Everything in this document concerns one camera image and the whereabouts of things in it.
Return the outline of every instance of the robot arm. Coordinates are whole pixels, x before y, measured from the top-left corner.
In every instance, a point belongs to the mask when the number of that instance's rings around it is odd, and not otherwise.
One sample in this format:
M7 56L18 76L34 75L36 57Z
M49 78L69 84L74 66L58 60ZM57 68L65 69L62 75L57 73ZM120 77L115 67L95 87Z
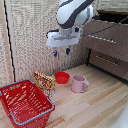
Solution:
M47 33L47 46L54 48L74 45L80 39L80 27L93 17L94 0L60 0L57 10L57 23L60 29Z
M72 28L73 25L82 25L85 21L90 22L93 8L89 5L93 1L94 0L61 0L57 11L57 22L59 26L62 29L68 29Z

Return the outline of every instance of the mug handle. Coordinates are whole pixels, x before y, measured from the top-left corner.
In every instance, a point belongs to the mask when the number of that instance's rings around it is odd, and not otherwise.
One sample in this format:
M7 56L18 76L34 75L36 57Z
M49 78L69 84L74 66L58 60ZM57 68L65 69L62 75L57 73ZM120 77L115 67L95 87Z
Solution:
M85 80L83 81L83 83L87 85L87 87L82 91L82 92L85 92L85 91L86 91L86 89L87 89L87 88L88 88L88 86L89 86L89 82L85 79Z

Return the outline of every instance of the cabinet handle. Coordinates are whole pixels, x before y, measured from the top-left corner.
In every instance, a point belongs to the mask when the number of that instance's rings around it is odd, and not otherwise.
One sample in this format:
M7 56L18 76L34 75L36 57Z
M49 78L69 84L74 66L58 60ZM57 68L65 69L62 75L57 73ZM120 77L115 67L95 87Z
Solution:
M103 41L108 41L109 43L113 43L113 44L116 44L115 41L113 41L112 39L111 40L107 40L107 39L103 39L103 38L100 38L100 37L97 37L97 36L91 36L91 35L88 35L92 38L96 38L96 39L99 39L99 40L103 40Z
M120 66L118 63L112 62L112 61L110 61L110 60L108 60L108 59L105 59L105 58L103 58L103 57L101 57L101 56L96 56L96 57L99 58L99 59L102 59L102 60L104 60L104 61L107 61L107 62L109 62L109 63L111 63L111 64L114 64L114 65L116 65L116 66Z

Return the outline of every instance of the cable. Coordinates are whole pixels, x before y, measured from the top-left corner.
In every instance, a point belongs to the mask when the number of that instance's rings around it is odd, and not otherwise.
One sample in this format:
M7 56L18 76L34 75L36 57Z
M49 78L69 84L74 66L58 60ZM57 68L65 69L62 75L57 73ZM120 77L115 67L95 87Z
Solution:
M125 21L126 19L128 19L128 16L127 16L126 18L124 18L123 20L121 20L120 22L118 22L118 23L116 23L116 24L114 24L114 25L112 25L112 26L110 26L110 27L107 27L107 28L105 28L105 29L99 30L99 31L97 31L97 32L88 33L88 34L80 35L80 36L87 36L87 35L91 35L91 34L95 34L95 33L99 33L99 32L105 31L105 30L107 30L107 29L110 29L110 28L112 28L112 27L118 25L119 23L122 23L122 22Z

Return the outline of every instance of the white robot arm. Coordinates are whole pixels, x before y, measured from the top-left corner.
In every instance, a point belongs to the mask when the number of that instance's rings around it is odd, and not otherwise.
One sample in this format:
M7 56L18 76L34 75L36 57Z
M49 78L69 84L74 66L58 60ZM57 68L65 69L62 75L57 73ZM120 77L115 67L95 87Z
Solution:
M110 128L128 128L128 102L116 122Z
M80 39L80 27L93 17L94 0L60 0L57 10L57 23L60 29L47 33L47 46L60 47L74 45Z

